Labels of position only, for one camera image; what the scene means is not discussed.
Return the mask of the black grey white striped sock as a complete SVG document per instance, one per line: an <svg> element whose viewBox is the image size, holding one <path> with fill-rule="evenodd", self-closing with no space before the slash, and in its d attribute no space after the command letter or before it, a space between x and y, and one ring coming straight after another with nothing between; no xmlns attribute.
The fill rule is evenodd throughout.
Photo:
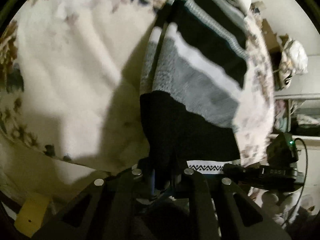
<svg viewBox="0 0 320 240"><path fill-rule="evenodd" d="M167 0L153 26L140 93L231 128L247 70L245 15L233 0Z"/></svg>

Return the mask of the black sock with patterned stripe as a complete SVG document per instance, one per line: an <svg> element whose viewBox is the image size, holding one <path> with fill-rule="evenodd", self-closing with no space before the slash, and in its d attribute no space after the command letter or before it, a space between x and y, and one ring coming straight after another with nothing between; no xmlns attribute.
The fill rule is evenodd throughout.
<svg viewBox="0 0 320 240"><path fill-rule="evenodd" d="M161 197L187 198L190 184L184 170L188 161L217 164L240 159L232 129L187 111L166 92L142 94L140 117L150 151L135 194L146 204Z"/></svg>

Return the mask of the white shelf unit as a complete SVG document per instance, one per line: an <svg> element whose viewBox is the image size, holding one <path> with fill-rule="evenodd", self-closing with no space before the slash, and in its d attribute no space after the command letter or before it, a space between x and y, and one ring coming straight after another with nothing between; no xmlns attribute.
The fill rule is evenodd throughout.
<svg viewBox="0 0 320 240"><path fill-rule="evenodd" d="M319 141L319 94L276 96L271 137L280 133Z"/></svg>

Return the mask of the yellow tag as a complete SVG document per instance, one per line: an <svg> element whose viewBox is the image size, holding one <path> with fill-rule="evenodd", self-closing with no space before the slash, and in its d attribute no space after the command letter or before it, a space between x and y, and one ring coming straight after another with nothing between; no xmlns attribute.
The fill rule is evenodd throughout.
<svg viewBox="0 0 320 240"><path fill-rule="evenodd" d="M36 192L29 193L17 214L15 228L23 235L31 238L43 223L51 198Z"/></svg>

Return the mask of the white crumpled cloth bundle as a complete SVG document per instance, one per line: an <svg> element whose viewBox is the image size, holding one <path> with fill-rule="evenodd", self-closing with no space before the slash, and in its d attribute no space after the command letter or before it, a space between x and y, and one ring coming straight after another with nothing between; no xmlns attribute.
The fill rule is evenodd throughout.
<svg viewBox="0 0 320 240"><path fill-rule="evenodd" d="M281 59L276 71L278 76L278 90L288 89L296 75L308 73L308 56L303 45L288 34L281 39Z"/></svg>

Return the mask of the floral fleece blanket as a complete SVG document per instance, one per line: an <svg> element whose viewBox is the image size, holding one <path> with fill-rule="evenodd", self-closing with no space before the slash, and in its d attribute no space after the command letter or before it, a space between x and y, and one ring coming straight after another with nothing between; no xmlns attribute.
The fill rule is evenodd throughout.
<svg viewBox="0 0 320 240"><path fill-rule="evenodd" d="M1 191L73 198L147 157L140 77L166 0L26 0L1 34Z"/></svg>

